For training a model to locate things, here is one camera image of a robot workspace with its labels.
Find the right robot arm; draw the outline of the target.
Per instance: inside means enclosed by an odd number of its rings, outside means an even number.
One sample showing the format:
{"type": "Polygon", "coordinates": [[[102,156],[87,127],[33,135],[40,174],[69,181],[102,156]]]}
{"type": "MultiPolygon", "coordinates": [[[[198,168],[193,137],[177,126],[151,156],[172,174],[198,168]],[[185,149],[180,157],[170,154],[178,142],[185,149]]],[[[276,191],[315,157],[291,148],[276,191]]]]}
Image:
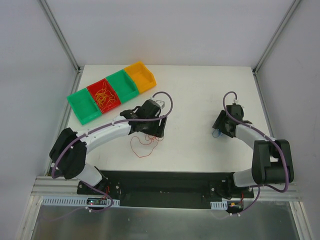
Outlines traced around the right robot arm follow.
{"type": "Polygon", "coordinates": [[[294,180],[291,147],[287,140],[274,139],[243,120],[244,110],[239,104],[225,105],[213,124],[215,130],[243,141],[253,150],[251,168],[232,174],[225,184],[225,192],[237,197],[243,187],[269,187],[284,193],[294,180]]]}

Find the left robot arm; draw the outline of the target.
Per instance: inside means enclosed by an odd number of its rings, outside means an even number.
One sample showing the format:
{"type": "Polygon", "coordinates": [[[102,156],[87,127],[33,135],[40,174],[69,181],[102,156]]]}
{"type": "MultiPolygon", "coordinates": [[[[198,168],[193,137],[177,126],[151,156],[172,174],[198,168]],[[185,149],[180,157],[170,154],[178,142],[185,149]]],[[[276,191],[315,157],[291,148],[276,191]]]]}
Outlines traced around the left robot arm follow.
{"type": "Polygon", "coordinates": [[[105,143],[133,133],[162,138],[167,120],[166,116],[160,118],[164,106],[162,100],[148,99],[143,105],[124,110],[97,128],[78,132],[70,127],[64,129],[49,152],[54,162],[51,176],[66,180],[76,178],[87,183],[94,194],[102,194],[106,188],[104,177],[96,167],[86,163],[87,154],[105,143]]]}

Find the orange plastic bin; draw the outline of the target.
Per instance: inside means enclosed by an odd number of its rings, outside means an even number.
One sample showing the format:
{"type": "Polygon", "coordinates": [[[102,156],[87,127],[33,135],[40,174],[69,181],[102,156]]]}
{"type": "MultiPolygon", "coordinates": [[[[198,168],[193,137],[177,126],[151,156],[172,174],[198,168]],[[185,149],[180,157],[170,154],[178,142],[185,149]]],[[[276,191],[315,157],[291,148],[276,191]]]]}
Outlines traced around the orange plastic bin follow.
{"type": "Polygon", "coordinates": [[[133,80],[140,94],[157,85],[153,73],[141,61],[125,67],[124,71],[133,80]]]}

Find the green plastic bin upper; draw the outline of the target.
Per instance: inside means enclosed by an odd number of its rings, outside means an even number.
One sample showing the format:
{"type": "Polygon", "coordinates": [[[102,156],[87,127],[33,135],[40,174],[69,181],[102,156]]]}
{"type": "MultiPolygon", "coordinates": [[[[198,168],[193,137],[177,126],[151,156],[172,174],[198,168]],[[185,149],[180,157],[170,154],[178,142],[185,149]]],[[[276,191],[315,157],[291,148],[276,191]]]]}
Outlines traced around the green plastic bin upper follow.
{"type": "Polygon", "coordinates": [[[139,95],[136,84],[124,69],[108,75],[106,80],[112,86],[122,104],[139,95]]]}

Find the green plastic bin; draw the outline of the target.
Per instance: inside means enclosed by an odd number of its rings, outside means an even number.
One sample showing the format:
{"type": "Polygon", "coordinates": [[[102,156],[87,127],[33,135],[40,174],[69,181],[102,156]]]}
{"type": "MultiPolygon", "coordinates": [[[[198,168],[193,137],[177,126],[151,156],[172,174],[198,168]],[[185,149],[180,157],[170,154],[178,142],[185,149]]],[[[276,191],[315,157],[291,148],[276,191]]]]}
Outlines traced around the green plastic bin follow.
{"type": "Polygon", "coordinates": [[[124,69],[108,75],[106,80],[112,86],[122,104],[139,95],[136,84],[124,69]]]}
{"type": "Polygon", "coordinates": [[[102,115],[87,88],[83,88],[67,97],[75,116],[82,125],[85,125],[102,115]]]}

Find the red plastic bin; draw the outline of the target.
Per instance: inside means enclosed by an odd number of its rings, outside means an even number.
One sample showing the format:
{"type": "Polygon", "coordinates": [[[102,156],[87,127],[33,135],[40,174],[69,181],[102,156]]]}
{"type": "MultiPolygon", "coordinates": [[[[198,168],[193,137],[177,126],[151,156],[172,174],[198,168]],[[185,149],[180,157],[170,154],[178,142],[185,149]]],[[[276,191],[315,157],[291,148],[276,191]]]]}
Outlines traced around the red plastic bin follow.
{"type": "Polygon", "coordinates": [[[117,93],[106,78],[103,78],[86,88],[102,114],[106,114],[121,105],[117,93]]]}

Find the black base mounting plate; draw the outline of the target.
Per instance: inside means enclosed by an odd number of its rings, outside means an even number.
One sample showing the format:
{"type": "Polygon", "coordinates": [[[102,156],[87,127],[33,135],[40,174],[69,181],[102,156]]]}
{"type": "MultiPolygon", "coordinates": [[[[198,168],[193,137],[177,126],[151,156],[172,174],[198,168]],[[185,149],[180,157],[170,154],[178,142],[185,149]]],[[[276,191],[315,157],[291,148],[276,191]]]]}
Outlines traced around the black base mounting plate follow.
{"type": "Polygon", "coordinates": [[[227,172],[101,171],[98,189],[122,207],[209,209],[212,202],[253,199],[248,187],[236,187],[227,172]]]}

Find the green plastic bin lower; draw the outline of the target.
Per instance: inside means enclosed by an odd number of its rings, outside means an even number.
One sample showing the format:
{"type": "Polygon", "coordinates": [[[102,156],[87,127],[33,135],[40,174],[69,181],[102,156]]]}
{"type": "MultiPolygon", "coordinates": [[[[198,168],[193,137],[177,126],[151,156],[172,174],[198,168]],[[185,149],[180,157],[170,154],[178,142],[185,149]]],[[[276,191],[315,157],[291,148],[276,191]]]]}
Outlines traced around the green plastic bin lower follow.
{"type": "Polygon", "coordinates": [[[102,115],[87,88],[83,88],[67,97],[75,116],[82,125],[85,125],[102,115]]]}

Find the left aluminium frame post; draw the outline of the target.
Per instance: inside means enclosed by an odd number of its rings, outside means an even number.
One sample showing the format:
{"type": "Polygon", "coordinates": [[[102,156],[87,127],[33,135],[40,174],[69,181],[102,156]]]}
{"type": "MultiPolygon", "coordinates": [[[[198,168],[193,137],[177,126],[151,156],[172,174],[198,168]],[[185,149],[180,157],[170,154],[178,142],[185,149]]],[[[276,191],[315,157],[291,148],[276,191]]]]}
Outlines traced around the left aluminium frame post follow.
{"type": "Polygon", "coordinates": [[[48,4],[47,0],[38,0],[37,1],[41,7],[41,9],[43,10],[48,23],[50,24],[57,40],[59,41],[63,51],[65,52],[69,62],[71,63],[72,67],[74,68],[75,72],[78,74],[81,71],[81,66],[79,65],[78,61],[76,60],[70,45],[68,44],[60,26],[58,21],[56,20],[56,17],[54,16],[54,13],[50,7],[50,5],[48,4]]]}

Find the aluminium frame post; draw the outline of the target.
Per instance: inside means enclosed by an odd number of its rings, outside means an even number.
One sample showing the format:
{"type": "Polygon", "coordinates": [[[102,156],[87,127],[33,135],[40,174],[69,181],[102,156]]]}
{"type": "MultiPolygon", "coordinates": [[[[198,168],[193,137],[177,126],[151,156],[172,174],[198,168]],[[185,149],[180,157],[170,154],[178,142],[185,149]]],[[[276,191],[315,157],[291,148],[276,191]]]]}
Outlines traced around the aluminium frame post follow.
{"type": "Polygon", "coordinates": [[[286,29],[288,23],[290,22],[290,20],[292,19],[292,17],[294,16],[295,12],[297,11],[298,7],[302,2],[303,2],[302,0],[293,0],[292,3],[290,4],[288,10],[285,12],[282,20],[280,21],[278,27],[273,33],[271,39],[269,40],[258,62],[252,68],[252,73],[254,76],[257,75],[257,73],[262,68],[263,64],[265,63],[269,55],[272,53],[272,50],[275,47],[277,41],[280,39],[283,31],[286,29]]]}
{"type": "Polygon", "coordinates": [[[54,16],[54,13],[50,7],[50,5],[48,4],[47,0],[38,0],[37,1],[41,7],[41,9],[43,10],[48,23],[50,24],[57,40],[59,41],[63,51],[65,52],[69,62],[71,63],[72,67],[74,68],[75,72],[78,74],[81,71],[81,66],[79,65],[78,61],[76,60],[70,45],[68,44],[60,26],[58,21],[56,20],[56,17],[54,16]]]}

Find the right aluminium frame post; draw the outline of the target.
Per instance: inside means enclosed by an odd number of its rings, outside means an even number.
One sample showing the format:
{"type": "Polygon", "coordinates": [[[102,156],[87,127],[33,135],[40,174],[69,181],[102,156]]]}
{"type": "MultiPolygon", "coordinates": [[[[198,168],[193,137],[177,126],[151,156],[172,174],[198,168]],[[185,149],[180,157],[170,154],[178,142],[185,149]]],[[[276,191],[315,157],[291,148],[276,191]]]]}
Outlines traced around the right aluminium frame post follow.
{"type": "Polygon", "coordinates": [[[285,12],[282,20],[280,21],[278,27],[273,33],[271,39],[269,40],[258,62],[252,68],[252,73],[254,76],[257,75],[257,73],[262,68],[263,64],[265,63],[269,55],[272,53],[272,50],[275,47],[277,41],[280,39],[283,31],[286,29],[288,23],[290,22],[290,20],[292,19],[292,17],[294,16],[295,12],[297,11],[298,7],[302,2],[303,2],[302,0],[293,0],[292,3],[290,4],[288,10],[285,12]]]}

